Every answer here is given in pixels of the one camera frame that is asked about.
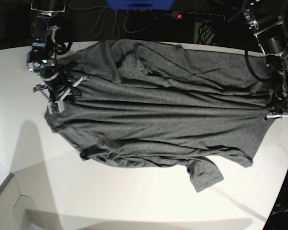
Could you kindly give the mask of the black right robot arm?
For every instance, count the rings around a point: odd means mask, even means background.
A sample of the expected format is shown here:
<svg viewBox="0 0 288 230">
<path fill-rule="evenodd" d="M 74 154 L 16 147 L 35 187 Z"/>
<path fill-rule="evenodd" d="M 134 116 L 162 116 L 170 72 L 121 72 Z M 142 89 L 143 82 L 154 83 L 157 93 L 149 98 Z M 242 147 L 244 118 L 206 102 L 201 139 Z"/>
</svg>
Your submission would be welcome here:
<svg viewBox="0 0 288 230">
<path fill-rule="evenodd" d="M 32 48 L 27 54 L 26 64 L 28 70 L 43 81 L 33 91 L 40 92 L 47 99 L 50 114 L 62 113 L 64 101 L 81 95 L 77 86 L 89 80 L 88 76 L 76 78 L 68 75 L 77 62 L 58 63 L 57 57 L 66 54 L 73 44 L 65 45 L 57 35 L 61 28 L 59 15 L 66 11 L 67 3 L 66 0 L 33 0 L 30 5 L 36 17 L 31 30 Z"/>
</svg>

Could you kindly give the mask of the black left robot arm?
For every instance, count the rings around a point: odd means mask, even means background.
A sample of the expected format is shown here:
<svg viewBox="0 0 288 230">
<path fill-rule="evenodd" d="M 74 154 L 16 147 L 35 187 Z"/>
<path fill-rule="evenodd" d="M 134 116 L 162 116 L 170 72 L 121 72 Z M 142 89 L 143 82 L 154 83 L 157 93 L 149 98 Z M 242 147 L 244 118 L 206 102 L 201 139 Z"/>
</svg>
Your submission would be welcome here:
<svg viewBox="0 0 288 230">
<path fill-rule="evenodd" d="M 246 65 L 252 76 L 270 85 L 271 99 L 266 119 L 288 117 L 288 32 L 285 11 L 288 0 L 244 0 L 240 11 L 265 57 L 270 78 L 261 78 L 253 70 L 249 49 L 244 51 Z"/>
</svg>

